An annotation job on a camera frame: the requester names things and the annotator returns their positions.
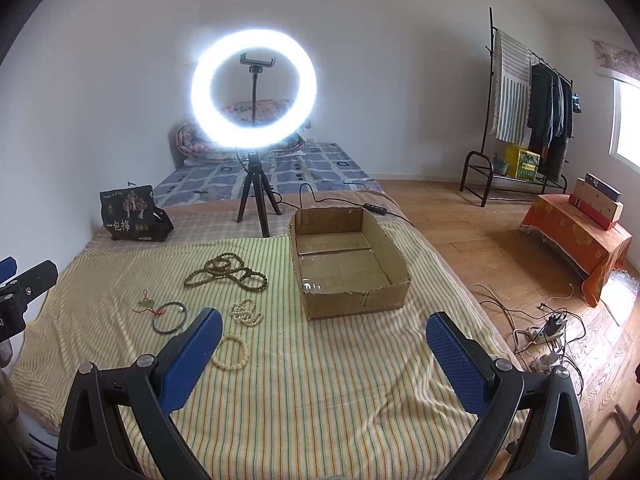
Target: wooden floor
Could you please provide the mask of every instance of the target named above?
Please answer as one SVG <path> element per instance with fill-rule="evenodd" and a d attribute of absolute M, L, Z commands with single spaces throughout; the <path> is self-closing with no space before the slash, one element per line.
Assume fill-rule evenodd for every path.
<path fill-rule="evenodd" d="M 622 405 L 632 415 L 640 400 L 640 384 L 634 373 L 640 364 L 640 301 L 636 301 L 623 327 L 613 321 L 602 302 L 596 308 L 588 307 L 580 294 L 580 279 L 569 264 L 534 235 L 519 230 L 529 208 L 527 203 L 489 201 L 480 208 L 479 200 L 469 192 L 459 193 L 455 184 L 400 180 L 383 180 L 380 184 L 479 301 L 486 295 L 481 288 L 472 287 L 475 283 L 490 286 L 508 308 L 542 316 L 540 303 L 568 296 L 573 285 L 572 298 L 550 300 L 549 305 L 567 307 L 582 317 L 587 328 L 587 336 L 570 347 L 585 381 L 581 406 L 593 465 L 620 435 L 614 405 Z M 483 307 L 513 349 L 512 331 L 504 313 L 490 303 Z M 513 314 L 513 318 L 518 328 L 526 329 L 534 323 L 522 314 Z M 574 319 L 568 336 L 581 333 L 582 327 Z M 621 444 L 591 478 L 606 479 L 624 446 Z M 497 467 L 506 464 L 505 457 L 500 458 Z M 497 467 L 487 478 L 499 478 L 501 470 Z"/>

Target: black bag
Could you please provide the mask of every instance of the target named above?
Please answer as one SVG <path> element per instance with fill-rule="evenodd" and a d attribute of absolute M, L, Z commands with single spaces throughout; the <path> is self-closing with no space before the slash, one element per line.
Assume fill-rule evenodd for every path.
<path fill-rule="evenodd" d="M 152 186 L 100 193 L 102 224 L 113 240 L 164 242 L 174 230 L 169 215 L 154 203 Z"/>

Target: plant pot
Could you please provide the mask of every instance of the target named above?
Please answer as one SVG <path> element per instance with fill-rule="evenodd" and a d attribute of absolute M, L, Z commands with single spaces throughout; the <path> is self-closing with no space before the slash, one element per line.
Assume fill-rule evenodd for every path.
<path fill-rule="evenodd" d="M 508 162 L 494 156 L 493 164 L 494 164 L 494 173 L 497 173 L 500 175 L 504 175 L 507 173 L 507 168 L 509 167 Z"/>

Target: hanging clothes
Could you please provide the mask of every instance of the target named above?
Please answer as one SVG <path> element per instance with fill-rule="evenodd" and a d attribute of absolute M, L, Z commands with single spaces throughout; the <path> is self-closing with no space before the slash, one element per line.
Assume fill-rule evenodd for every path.
<path fill-rule="evenodd" d="M 531 51 L 497 30 L 494 41 L 492 129 L 496 139 L 523 145 L 531 88 Z"/>
<path fill-rule="evenodd" d="M 562 79 L 554 72 L 554 137 L 562 134 L 564 130 L 564 92 L 562 91 Z"/>
<path fill-rule="evenodd" d="M 562 89 L 562 132 L 551 140 L 546 152 L 545 162 L 540 173 L 547 179 L 559 182 L 562 175 L 562 167 L 566 160 L 566 150 L 569 139 L 574 132 L 573 99 L 571 85 L 562 78 L 558 78 Z"/>
<path fill-rule="evenodd" d="M 529 149 L 535 153 L 542 153 L 543 148 L 548 148 L 553 137 L 553 87 L 552 70 L 541 64 L 531 67 L 531 103 L 527 124 L 531 128 Z"/>

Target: striped towel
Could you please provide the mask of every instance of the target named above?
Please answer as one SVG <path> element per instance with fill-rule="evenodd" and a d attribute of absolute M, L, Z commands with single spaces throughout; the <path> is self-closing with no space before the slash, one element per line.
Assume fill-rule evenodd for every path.
<path fill-rule="evenodd" d="M 531 51 L 503 31 L 496 31 L 491 129 L 496 139 L 524 145 L 530 90 Z"/>

